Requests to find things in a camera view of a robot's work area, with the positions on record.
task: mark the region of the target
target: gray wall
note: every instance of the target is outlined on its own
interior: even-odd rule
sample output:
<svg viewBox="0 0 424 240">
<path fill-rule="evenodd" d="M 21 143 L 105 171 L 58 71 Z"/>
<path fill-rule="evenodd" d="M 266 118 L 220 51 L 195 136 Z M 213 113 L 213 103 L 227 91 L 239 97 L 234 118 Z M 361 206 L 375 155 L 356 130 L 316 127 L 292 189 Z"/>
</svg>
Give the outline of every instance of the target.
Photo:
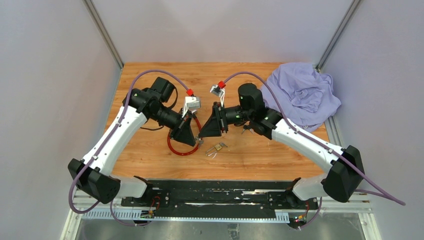
<svg viewBox="0 0 424 240">
<path fill-rule="evenodd" d="M 317 63 L 352 0 L 94 0 L 124 62 Z"/>
<path fill-rule="evenodd" d="M 1 1 L 0 239 L 60 237 L 119 73 L 82 1 Z"/>
<path fill-rule="evenodd" d="M 342 102 L 335 119 L 344 143 L 407 204 L 370 198 L 384 240 L 424 235 L 423 11 L 422 0 L 364 0 L 324 68 Z"/>
</svg>

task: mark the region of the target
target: crumpled fabric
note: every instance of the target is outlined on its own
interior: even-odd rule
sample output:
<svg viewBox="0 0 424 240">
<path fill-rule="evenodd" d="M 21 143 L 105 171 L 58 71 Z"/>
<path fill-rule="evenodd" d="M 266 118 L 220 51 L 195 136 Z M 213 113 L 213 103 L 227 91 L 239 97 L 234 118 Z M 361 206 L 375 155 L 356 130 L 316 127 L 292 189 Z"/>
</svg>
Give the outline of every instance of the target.
<svg viewBox="0 0 424 240">
<path fill-rule="evenodd" d="M 333 78 L 318 73 L 309 63 L 281 64 L 266 83 L 277 97 L 285 115 L 308 132 L 321 126 L 342 104 L 333 95 Z M 260 90 L 265 105 L 280 111 L 267 87 L 263 85 Z"/>
</svg>

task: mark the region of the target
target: purple cloth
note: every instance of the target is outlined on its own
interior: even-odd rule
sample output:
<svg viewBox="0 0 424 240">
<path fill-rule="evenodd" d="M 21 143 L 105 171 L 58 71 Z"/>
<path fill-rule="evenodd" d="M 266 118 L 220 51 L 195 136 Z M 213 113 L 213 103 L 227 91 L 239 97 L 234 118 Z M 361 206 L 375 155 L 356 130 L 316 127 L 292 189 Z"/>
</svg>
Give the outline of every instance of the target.
<svg viewBox="0 0 424 240">
<path fill-rule="evenodd" d="M 278 98 L 284 113 L 308 132 L 316 130 L 342 104 L 333 95 L 333 79 L 319 74 L 309 63 L 281 64 L 266 81 Z M 265 86 L 261 89 L 265 105 L 279 111 Z"/>
</svg>

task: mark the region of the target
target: red cable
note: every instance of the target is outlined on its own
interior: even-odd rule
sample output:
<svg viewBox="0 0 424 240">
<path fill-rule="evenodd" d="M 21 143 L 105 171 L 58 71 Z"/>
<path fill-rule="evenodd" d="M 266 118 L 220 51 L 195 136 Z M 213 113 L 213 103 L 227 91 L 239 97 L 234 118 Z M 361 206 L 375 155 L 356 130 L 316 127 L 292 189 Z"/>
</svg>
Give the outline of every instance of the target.
<svg viewBox="0 0 424 240">
<path fill-rule="evenodd" d="M 198 118 L 197 117 L 193 117 L 194 118 L 194 120 L 196 121 L 196 124 L 197 124 L 197 127 L 199 128 L 199 131 L 202 129 L 202 125 L 200 125 L 200 122 L 199 122 L 199 120 L 198 120 Z M 179 152 L 179 151 L 177 151 L 177 150 L 175 150 L 173 147 L 172 147 L 172 145 L 171 145 L 171 138 L 170 138 L 170 134 L 171 133 L 169 133 L 168 134 L 168 137 L 166 138 L 166 141 L 167 141 L 167 143 L 168 143 L 168 147 L 169 147 L 169 149 L 171 150 L 171 152 L 173 152 L 174 154 L 176 154 L 176 155 L 178 155 L 178 156 L 188 156 L 188 155 L 190 155 L 190 154 L 194 154 L 198 149 L 199 149 L 199 143 L 197 143 L 197 145 L 191 150 L 191 151 L 188 151 L 188 152 Z"/>
</svg>

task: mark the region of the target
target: wooden tabletop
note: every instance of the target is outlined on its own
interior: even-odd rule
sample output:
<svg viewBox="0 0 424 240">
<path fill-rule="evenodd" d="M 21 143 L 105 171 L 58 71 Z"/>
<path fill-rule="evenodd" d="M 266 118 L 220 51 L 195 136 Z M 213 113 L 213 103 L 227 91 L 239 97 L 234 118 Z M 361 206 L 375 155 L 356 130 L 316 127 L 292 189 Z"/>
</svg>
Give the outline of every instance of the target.
<svg viewBox="0 0 424 240">
<path fill-rule="evenodd" d="M 133 79 L 141 72 L 150 69 L 168 71 L 181 79 L 194 94 L 201 99 L 201 108 L 197 117 L 203 125 L 211 116 L 213 102 L 219 98 L 209 90 L 212 85 L 225 80 L 233 73 L 250 71 L 264 80 L 280 63 L 239 63 L 239 62 L 194 62 L 194 63 L 125 63 L 120 82 L 114 96 L 107 126 L 112 123 L 122 105 Z M 171 77 L 162 73 L 149 73 L 142 76 L 135 88 L 150 87 L 156 77 L 162 77 L 172 82 L 178 89 L 178 100 L 174 110 L 183 106 L 185 89 Z M 262 84 L 249 75 L 239 75 L 227 83 L 225 87 L 225 106 L 238 105 L 237 88 L 244 83 Z M 175 98 L 172 94 L 166 106 Z M 199 133 L 194 121 L 191 124 L 193 133 Z M 149 120 L 144 127 L 157 128 L 154 120 Z M 135 133 L 123 150 L 113 174 L 121 176 L 140 176 L 147 179 L 213 179 L 213 180 L 293 180 L 298 177 L 313 177 L 322 170 L 312 161 L 291 149 L 290 147 L 268 140 L 264 136 L 245 131 L 242 127 L 229 126 L 228 133 L 222 137 L 204 138 L 200 149 L 189 156 L 173 154 L 167 145 L 168 128 L 158 131 L 140 129 Z M 325 126 L 322 125 L 313 134 L 328 141 Z M 228 148 L 223 148 L 215 158 L 206 156 L 205 152 L 214 145 L 223 142 Z M 189 151 L 191 146 L 171 141 L 173 147 L 180 152 Z"/>
</svg>

